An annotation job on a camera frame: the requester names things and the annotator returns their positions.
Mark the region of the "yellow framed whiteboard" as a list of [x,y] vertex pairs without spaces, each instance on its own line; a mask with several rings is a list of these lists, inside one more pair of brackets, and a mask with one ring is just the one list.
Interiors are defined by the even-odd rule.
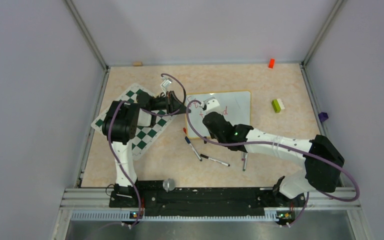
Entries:
[[[249,125],[251,120],[251,92],[250,91],[225,91],[188,94],[186,104],[192,100],[203,102],[214,97],[220,103],[220,111],[228,122],[232,125]],[[203,124],[205,113],[199,104],[194,102],[190,105],[189,118],[192,126],[204,137],[210,134]]]

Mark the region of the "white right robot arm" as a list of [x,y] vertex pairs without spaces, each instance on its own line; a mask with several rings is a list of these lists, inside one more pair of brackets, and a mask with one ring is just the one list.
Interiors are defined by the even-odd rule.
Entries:
[[314,139],[296,139],[263,132],[250,125],[232,125],[223,115],[208,113],[202,120],[210,137],[225,144],[231,151],[265,154],[290,161],[301,170],[281,177],[273,187],[273,200],[287,206],[293,198],[308,191],[335,192],[344,158],[324,135]]

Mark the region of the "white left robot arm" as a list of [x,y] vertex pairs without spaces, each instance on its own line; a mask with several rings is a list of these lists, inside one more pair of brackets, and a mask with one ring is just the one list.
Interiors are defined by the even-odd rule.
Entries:
[[114,195],[129,207],[140,202],[133,158],[161,130],[168,119],[186,113],[185,100],[174,91],[158,96],[140,90],[132,103],[116,100],[106,113],[101,130],[114,154],[116,180]]

